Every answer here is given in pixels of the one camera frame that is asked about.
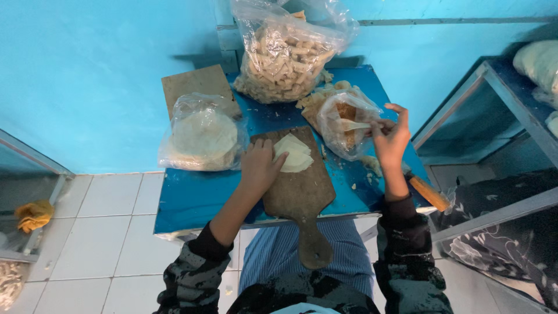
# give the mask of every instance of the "bag of dough wrappers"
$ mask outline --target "bag of dough wrappers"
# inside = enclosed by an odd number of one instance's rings
[[[158,152],[158,166],[185,170],[240,169],[248,146],[245,120],[234,120],[221,108],[222,96],[192,93],[181,96],[172,109],[170,127]]]
[[[329,96],[317,116],[319,132],[325,145],[337,156],[349,161],[364,156],[372,148],[372,138],[364,136],[366,129],[344,131],[341,119],[368,123],[378,119],[383,112],[373,101],[360,93],[364,98],[357,98],[346,91]]]
[[[306,11],[290,14],[284,4]],[[324,64],[358,33],[358,22],[337,0],[231,0],[231,8],[245,50],[233,87],[264,104],[308,95]]]
[[[536,100],[558,109],[558,40],[536,41],[521,48],[513,66],[538,85],[532,93]]]

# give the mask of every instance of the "cutting board handle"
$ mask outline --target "cutting board handle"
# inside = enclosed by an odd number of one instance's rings
[[[316,217],[304,217],[299,224],[299,259],[308,269],[326,267],[333,260],[333,249],[316,224]]]

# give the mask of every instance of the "bag of fried pastry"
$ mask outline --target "bag of fried pastry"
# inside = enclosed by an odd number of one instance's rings
[[[283,5],[301,11],[291,14]],[[308,95],[324,64],[347,49],[359,29],[337,0],[232,0],[231,9],[244,43],[233,87],[263,104]]]
[[[367,129],[346,130],[353,125],[351,121],[370,123],[379,119],[382,112],[368,98],[365,101],[348,92],[340,92],[325,100],[316,120],[325,145],[337,156],[355,161],[372,148],[372,139],[364,135]]]

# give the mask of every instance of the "plastic spoon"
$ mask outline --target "plastic spoon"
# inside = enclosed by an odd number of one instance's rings
[[[355,129],[369,129],[370,128],[370,124],[368,123],[361,123],[361,122],[354,122],[352,120],[349,119],[339,119],[339,121],[341,122],[341,125],[343,127],[343,131],[347,132],[350,130],[355,130]]]

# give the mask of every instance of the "yellow cloth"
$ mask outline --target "yellow cloth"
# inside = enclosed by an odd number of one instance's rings
[[[54,206],[47,199],[39,199],[29,204],[19,206],[15,215],[20,218],[17,225],[18,229],[23,229],[25,233],[40,228],[50,221],[50,217],[54,214]]]

